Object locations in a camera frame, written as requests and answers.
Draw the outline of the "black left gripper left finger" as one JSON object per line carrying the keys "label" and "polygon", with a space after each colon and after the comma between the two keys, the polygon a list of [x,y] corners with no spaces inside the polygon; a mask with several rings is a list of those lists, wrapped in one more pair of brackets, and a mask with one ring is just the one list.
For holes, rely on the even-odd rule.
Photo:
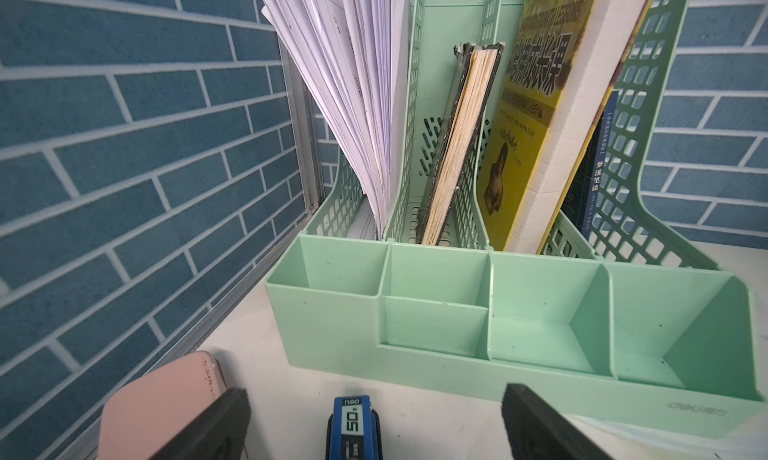
{"label": "black left gripper left finger", "polygon": [[250,420],[247,391],[230,388],[151,459],[240,459]]}

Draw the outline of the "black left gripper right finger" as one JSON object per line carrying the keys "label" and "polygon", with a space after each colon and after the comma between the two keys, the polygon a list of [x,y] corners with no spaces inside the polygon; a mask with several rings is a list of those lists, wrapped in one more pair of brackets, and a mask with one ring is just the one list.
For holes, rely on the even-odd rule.
{"label": "black left gripper right finger", "polygon": [[501,413],[514,459],[610,459],[524,384],[507,385]]}

